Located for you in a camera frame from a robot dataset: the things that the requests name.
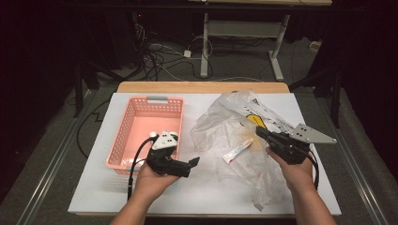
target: person's left hand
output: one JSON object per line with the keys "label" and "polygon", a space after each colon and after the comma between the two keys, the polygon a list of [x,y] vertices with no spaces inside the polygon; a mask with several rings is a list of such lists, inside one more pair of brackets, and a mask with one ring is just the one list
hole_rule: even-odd
{"label": "person's left hand", "polygon": [[167,189],[171,184],[178,180],[178,176],[159,175],[144,163],[138,173],[135,188],[131,198],[149,206]]}

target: orange basket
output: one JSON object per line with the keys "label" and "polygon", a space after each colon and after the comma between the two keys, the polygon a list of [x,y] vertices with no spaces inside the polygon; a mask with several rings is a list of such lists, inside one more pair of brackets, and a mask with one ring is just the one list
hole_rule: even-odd
{"label": "orange basket", "polygon": [[[129,174],[131,164],[140,145],[151,131],[176,132],[178,146],[172,154],[178,157],[179,136],[181,134],[184,99],[181,97],[131,97],[116,134],[106,165],[117,173]],[[146,158],[151,147],[147,143],[141,150],[138,160]]]}

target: hand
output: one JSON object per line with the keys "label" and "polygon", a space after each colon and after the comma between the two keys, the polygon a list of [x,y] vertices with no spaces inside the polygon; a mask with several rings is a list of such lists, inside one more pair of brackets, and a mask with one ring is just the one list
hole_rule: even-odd
{"label": "hand", "polygon": [[178,179],[179,177],[173,175],[159,175],[144,163],[138,173],[131,199],[149,206]]}
{"label": "hand", "polygon": [[313,164],[305,158],[301,164],[289,165],[268,147],[267,153],[275,159],[281,166],[282,173],[286,179],[287,187],[292,193],[302,193],[302,191],[315,190],[313,181]]}

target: plastic bag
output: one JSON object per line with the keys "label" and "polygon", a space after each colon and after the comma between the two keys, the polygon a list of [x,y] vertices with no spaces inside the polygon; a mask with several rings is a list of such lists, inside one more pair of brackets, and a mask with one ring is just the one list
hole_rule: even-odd
{"label": "plastic bag", "polygon": [[[275,112],[262,105],[253,91],[248,90],[222,94],[198,118],[191,130],[196,150],[210,151],[214,155],[220,178],[238,179],[251,187],[253,205],[259,211],[267,204],[280,202],[286,193],[279,164],[268,157],[265,151],[268,144],[255,134],[255,128],[261,124],[275,132],[293,129]],[[253,138],[252,144],[231,163],[222,159],[222,156],[250,138]]]}

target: forearm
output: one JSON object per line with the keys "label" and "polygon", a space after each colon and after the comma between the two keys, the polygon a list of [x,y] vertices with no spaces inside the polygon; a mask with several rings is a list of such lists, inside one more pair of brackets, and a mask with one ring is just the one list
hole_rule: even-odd
{"label": "forearm", "polygon": [[143,201],[133,195],[111,224],[143,225],[149,206],[150,202]]}
{"label": "forearm", "polygon": [[336,224],[316,190],[303,193],[292,192],[298,224]]}

